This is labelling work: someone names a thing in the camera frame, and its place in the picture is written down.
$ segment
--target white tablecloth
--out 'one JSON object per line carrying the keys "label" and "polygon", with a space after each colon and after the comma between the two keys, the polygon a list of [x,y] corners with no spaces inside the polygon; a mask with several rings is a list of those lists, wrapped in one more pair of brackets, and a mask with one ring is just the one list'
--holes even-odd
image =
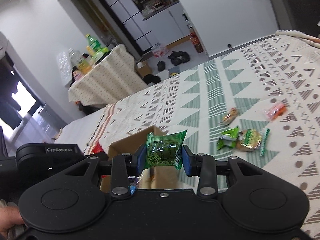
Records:
{"label": "white tablecloth", "polygon": [[69,101],[84,106],[111,104],[143,90],[147,85],[134,72],[134,58],[123,44],[69,89]]}

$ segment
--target juice bottle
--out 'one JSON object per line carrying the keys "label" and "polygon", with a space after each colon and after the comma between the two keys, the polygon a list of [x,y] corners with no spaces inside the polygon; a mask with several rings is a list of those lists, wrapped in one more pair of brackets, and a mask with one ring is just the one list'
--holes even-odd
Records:
{"label": "juice bottle", "polygon": [[76,66],[83,75],[86,75],[90,70],[92,70],[90,64],[85,60],[78,50],[69,49],[69,56],[71,63]]}

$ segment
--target snack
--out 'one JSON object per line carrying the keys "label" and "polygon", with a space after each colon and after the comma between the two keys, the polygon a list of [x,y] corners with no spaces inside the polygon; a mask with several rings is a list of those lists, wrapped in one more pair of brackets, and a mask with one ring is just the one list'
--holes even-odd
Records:
{"label": "snack", "polygon": [[236,140],[238,138],[239,127],[235,127],[230,130],[226,130],[221,133],[221,136],[217,143],[217,150],[220,150],[224,146],[234,148],[236,146]]}
{"label": "snack", "polygon": [[147,136],[147,157],[144,169],[153,166],[175,166],[181,169],[181,146],[187,131],[157,136],[149,133]]}
{"label": "snack", "polygon": [[222,123],[224,125],[231,124],[231,122],[238,116],[238,114],[238,109],[236,109],[235,107],[231,108],[230,112],[222,118]]}
{"label": "snack", "polygon": [[100,153],[100,152],[105,153],[105,152],[104,152],[104,150],[102,149],[102,147],[101,147],[101,145],[100,145],[99,141],[97,141],[97,142],[96,142],[96,145],[93,147],[93,149],[92,149],[91,153],[96,154],[96,153]]}
{"label": "snack", "polygon": [[279,103],[269,109],[265,114],[267,118],[272,121],[276,119],[278,116],[282,115],[287,110],[287,107],[284,103]]}
{"label": "snack", "polygon": [[260,156],[263,156],[266,151],[266,143],[267,143],[269,133],[270,133],[270,129],[266,128],[261,141]]}
{"label": "snack", "polygon": [[255,129],[243,130],[239,133],[236,147],[242,152],[251,152],[260,147],[261,134]]}

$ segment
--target bed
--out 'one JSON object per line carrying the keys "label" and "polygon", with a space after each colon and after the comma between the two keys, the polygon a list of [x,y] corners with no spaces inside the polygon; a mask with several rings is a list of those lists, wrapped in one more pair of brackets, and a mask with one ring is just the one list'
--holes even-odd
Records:
{"label": "bed", "polygon": [[[185,144],[193,153],[218,160],[237,155],[300,187],[310,200],[303,230],[320,239],[320,51],[306,42],[279,35],[184,71],[124,98],[95,115],[66,126],[57,143],[78,143],[90,154],[97,141],[111,142],[150,125],[165,133],[188,130]],[[288,111],[269,122],[264,111],[283,102]],[[222,116],[237,107],[240,116],[221,126]],[[270,128],[267,151],[217,150],[220,133],[240,128]],[[85,136],[66,135],[81,128]],[[198,179],[179,171],[181,187],[196,188]],[[218,178],[220,190],[226,188]]]}

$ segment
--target person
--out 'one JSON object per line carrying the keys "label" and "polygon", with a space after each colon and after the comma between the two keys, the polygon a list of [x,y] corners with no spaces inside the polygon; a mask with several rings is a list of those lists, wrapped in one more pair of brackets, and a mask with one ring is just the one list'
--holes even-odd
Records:
{"label": "person", "polygon": [[18,207],[7,206],[0,208],[0,234],[7,239],[8,230],[15,225],[24,224]]}

